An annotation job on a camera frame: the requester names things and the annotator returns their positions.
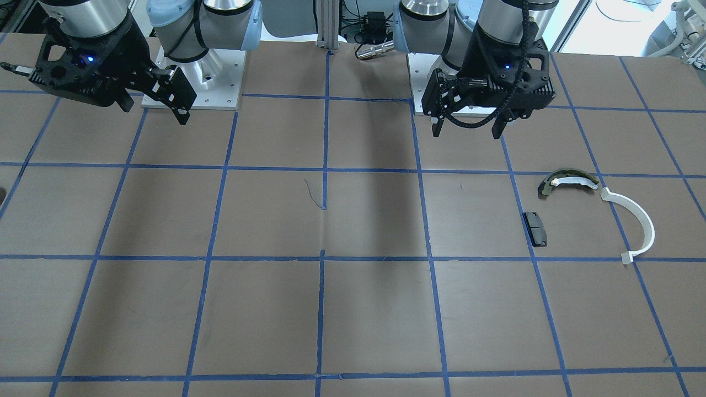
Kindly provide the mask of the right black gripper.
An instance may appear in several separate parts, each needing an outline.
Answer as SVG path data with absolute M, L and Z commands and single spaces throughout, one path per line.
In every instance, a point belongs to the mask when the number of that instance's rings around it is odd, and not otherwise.
M 3 62 L 2 68 L 56 97 L 88 105 L 118 104 L 131 111 L 131 90 L 163 103 L 182 126 L 196 91 L 179 66 L 151 60 L 143 33 L 129 10 L 48 10 L 46 35 L 34 66 Z

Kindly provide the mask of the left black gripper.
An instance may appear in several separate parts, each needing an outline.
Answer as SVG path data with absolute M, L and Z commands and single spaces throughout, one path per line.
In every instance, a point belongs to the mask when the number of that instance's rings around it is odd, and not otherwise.
M 523 53 L 519 44 L 494 40 L 477 26 L 471 35 L 461 70 L 455 76 L 436 69 L 422 97 L 422 110 L 432 117 L 432 136 L 439 137 L 443 128 L 442 108 L 458 111 L 462 106 L 485 108 L 501 106 L 515 85 L 520 66 L 520 82 L 506 108 L 514 118 L 527 118 L 533 110 L 541 110 L 555 98 L 549 75 L 549 51 L 542 39 L 527 43 Z M 499 113 L 491 132 L 500 139 L 511 113 Z

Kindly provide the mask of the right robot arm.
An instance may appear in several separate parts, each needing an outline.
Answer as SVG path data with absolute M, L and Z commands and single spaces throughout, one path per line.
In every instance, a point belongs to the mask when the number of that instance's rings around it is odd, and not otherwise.
M 164 59 L 151 58 L 126 1 L 41 1 L 46 35 L 33 66 L 2 68 L 44 92 L 88 105 L 130 111 L 131 92 L 158 101 L 184 125 L 194 106 L 217 106 L 210 95 L 236 95 L 234 65 L 223 52 L 258 48 L 259 1 L 149 1 L 149 22 Z

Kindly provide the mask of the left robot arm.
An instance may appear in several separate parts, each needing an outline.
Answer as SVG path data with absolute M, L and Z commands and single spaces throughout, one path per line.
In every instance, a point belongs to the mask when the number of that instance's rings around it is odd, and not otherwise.
M 461 128 L 505 126 L 546 108 L 555 92 L 542 38 L 557 1 L 400 1 L 393 14 L 398 52 L 431 53 L 421 106 L 438 137 L 445 121 Z

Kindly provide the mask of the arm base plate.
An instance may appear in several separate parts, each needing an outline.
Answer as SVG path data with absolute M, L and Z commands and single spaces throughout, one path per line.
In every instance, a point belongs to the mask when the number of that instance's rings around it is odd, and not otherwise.
M 441 55 L 434 53 L 409 53 L 408 54 L 409 80 L 413 89 L 415 115 L 423 115 L 422 97 L 429 82 L 431 71 L 441 68 L 443 72 L 456 75 L 457 70 L 444 63 Z M 477 122 L 490 115 L 495 108 L 484 106 L 465 106 L 452 115 L 456 118 L 470 117 L 471 122 Z
M 196 91 L 192 110 L 237 110 L 240 86 L 249 53 L 239 50 L 212 49 L 201 60 L 178 63 L 159 48 L 156 65 L 177 65 Z

